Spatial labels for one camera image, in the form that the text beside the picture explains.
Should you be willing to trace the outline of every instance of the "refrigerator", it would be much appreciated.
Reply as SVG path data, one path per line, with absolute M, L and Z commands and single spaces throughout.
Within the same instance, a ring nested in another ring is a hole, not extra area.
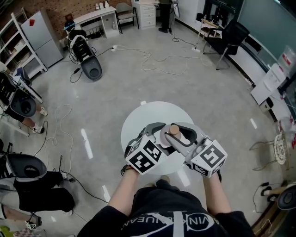
M 62 46 L 45 9 L 31 16 L 21 27 L 30 45 L 47 68 L 64 58 Z

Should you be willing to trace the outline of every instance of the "round white table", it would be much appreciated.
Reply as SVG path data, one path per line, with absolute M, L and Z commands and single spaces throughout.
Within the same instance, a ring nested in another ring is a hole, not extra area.
M 193 124 L 190 116 L 180 107 L 163 102 L 155 101 L 137 107 L 126 118 L 122 130 L 121 130 L 121 146 L 125 151 L 129 141 L 138 137 L 141 130 L 148 124 L 152 123 L 177 123 L 185 122 Z M 160 131 L 154 134 L 156 143 L 160 142 Z M 185 159 L 167 159 L 153 170 L 149 171 L 149 174 L 154 175 L 166 175 L 181 169 L 184 166 Z

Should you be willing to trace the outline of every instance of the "brick wall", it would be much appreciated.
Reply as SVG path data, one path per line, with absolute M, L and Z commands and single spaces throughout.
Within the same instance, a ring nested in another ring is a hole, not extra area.
M 74 18 L 95 10 L 95 4 L 104 1 L 99 0 L 14 0 L 0 18 L 0 29 L 11 18 L 11 12 L 18 12 L 25 8 L 28 18 L 41 9 L 46 9 L 49 19 L 57 36 L 61 39 L 66 36 L 64 28 L 65 15 L 72 13 Z M 116 7 L 117 3 L 126 2 L 131 5 L 131 0 L 109 0 L 109 5 Z

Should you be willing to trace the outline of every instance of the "floor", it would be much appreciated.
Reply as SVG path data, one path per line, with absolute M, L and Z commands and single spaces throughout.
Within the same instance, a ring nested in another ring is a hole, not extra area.
M 197 35 L 186 27 L 176 23 L 173 28 L 176 37 L 195 43 Z M 115 44 L 128 48 L 138 48 L 150 52 L 155 58 L 163 59 L 168 55 L 201 57 L 200 53 L 191 50 L 191 46 L 183 42 L 173 42 L 172 35 L 158 32 L 157 29 L 138 30 L 126 27 L 123 35 L 112 39 L 99 38 L 90 41 L 97 53 Z M 249 148 L 257 141 L 273 140 L 274 124 L 268 114 L 263 114 L 251 97 L 249 85 L 237 72 L 234 66 L 229 70 L 215 70 L 211 60 L 216 56 L 203 56 L 201 59 L 188 61 L 187 70 L 181 75 L 169 75 L 158 70 L 143 71 L 141 62 L 143 54 L 134 50 L 108 51 L 99 56 L 104 75 L 97 82 L 90 82 L 84 75 L 77 83 L 70 83 L 69 77 L 77 68 L 72 62 L 59 62 L 49 68 L 47 73 L 39 75 L 33 81 L 34 89 L 43 97 L 49 114 L 48 137 L 52 137 L 56 129 L 55 109 L 64 104 L 71 104 L 71 113 L 63 120 L 62 129 L 74 138 L 72 148 L 73 174 L 93 195 L 104 198 L 112 195 L 120 182 L 120 170 L 125 164 L 120 144 L 122 125 L 127 116 L 141 101 L 166 101 L 184 109 L 205 133 L 217 139 L 228 152 L 226 164 L 221 169 L 222 185 L 230 200 L 233 210 L 244 212 L 250 224 L 260 214 L 254 210 L 253 194 L 263 182 L 280 183 L 283 180 L 281 167 L 274 163 L 260 172 L 253 168 L 262 166 L 274 159 L 269 150 L 252 150 Z M 153 59 L 144 68 L 159 67 L 163 70 L 180 74 L 185 69 L 186 59 L 171 57 L 164 62 Z M 72 77 L 75 80 L 79 73 Z M 69 111 L 68 106 L 58 109 L 60 120 Z M 44 118 L 35 115 L 35 121 L 43 123 Z M 14 152 L 35 154 L 44 141 L 43 135 L 32 134 L 25 137 L 1 125 L 1 137 L 5 144 L 13 142 Z M 84 129 L 93 153 L 89 159 L 84 137 Z M 69 171 L 69 149 L 71 138 L 60 129 L 56 133 L 57 145 L 51 140 L 47 143 L 49 154 L 48 170 L 58 168 L 60 155 L 63 155 L 62 169 Z M 47 164 L 47 155 L 43 148 L 37 155 Z M 157 180 L 154 175 L 141 176 L 138 187 Z M 172 184 L 197 196 L 205 206 L 205 196 L 201 176 L 188 168 L 170 175 Z M 86 221 L 89 221 L 105 203 L 96 200 L 83 191 L 76 183 L 67 185 L 73 194 L 76 206 L 74 214 L 65 217 L 60 211 L 38 212 L 43 218 L 43 228 L 48 236 L 66 237 L 77 234 Z M 257 209 L 263 211 L 267 206 L 266 198 L 255 196 Z M 10 193 L 2 200 L 4 204 L 18 207 L 18 196 Z M 1 221 L 10 226 L 22 225 L 19 222 Z

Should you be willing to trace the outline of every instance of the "black t-shirt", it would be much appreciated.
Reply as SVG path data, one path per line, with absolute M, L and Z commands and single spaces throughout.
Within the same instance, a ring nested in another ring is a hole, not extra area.
M 253 237 L 242 212 L 211 216 L 200 201 L 187 192 L 152 187 L 140 189 L 129 217 L 104 207 L 80 231 L 78 237 Z

